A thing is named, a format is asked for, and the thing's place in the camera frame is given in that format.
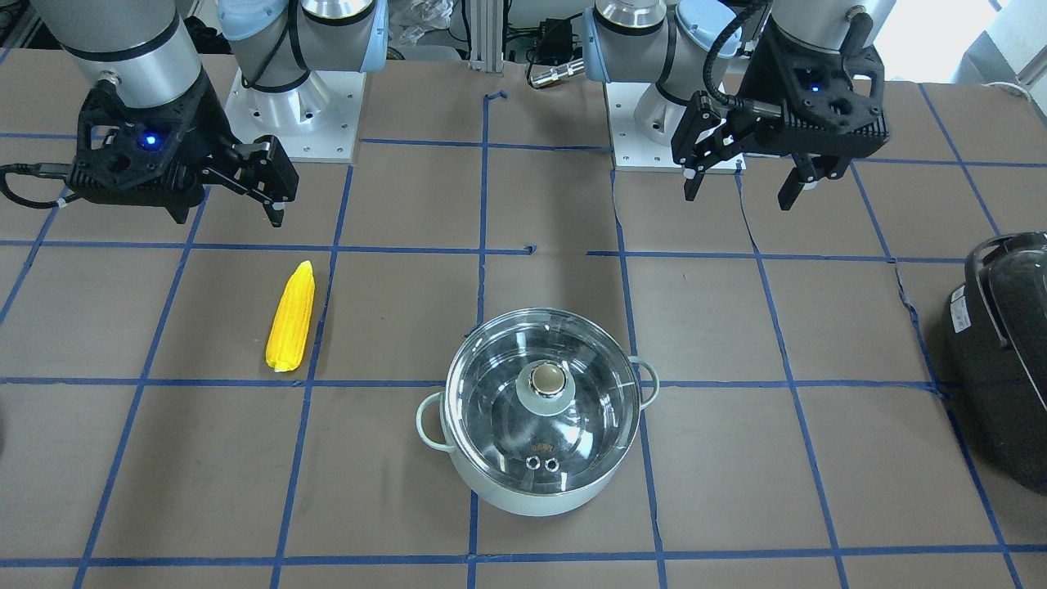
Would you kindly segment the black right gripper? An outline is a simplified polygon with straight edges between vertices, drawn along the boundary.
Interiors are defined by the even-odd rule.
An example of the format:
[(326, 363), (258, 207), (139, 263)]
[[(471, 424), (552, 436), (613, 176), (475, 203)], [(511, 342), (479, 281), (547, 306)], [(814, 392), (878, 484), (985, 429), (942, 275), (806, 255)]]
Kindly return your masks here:
[(98, 80), (77, 117), (74, 169), (67, 187), (95, 205), (154, 206), (178, 224), (221, 184), (262, 205), (283, 225), (298, 194), (298, 171), (279, 137), (239, 144), (210, 80), (161, 106), (124, 104), (112, 80)]

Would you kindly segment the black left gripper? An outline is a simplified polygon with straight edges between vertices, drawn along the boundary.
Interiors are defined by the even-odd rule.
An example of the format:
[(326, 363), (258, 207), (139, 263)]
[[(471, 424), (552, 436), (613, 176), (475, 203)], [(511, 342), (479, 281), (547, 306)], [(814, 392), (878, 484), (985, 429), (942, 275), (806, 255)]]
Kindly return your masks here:
[(839, 179), (847, 157), (864, 158), (889, 142), (885, 68), (869, 24), (852, 24), (830, 52), (793, 40), (768, 24), (740, 86), (740, 108), (726, 116), (707, 92), (692, 94), (671, 137), (683, 167), (685, 200), (695, 200), (704, 175), (741, 153), (789, 155), (793, 169), (778, 192), (789, 211), (801, 191)]

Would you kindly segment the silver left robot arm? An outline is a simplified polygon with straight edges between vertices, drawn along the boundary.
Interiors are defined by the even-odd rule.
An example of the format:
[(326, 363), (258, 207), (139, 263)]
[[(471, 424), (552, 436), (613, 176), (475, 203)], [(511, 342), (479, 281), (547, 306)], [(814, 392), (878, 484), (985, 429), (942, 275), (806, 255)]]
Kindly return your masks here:
[(778, 192), (836, 180), (889, 142), (885, 66), (874, 45), (891, 1), (595, 1), (582, 14), (586, 76), (651, 83), (692, 201), (714, 165), (788, 156)]

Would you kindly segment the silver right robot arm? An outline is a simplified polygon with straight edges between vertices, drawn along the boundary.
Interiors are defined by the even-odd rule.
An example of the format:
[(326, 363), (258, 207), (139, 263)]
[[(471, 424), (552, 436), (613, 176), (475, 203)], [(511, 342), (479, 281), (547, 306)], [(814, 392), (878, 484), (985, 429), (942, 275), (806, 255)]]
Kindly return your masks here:
[(83, 199), (161, 208), (183, 224), (205, 187), (220, 184), (254, 199), (280, 227), (299, 186), (283, 139), (338, 123), (321, 72), (376, 72), (388, 59), (385, 1), (218, 2), (258, 124), (240, 139), (175, 2), (34, 1), (34, 10), (91, 85), (71, 163), (2, 167), (69, 190), (34, 201), (2, 184), (8, 200), (34, 209)]

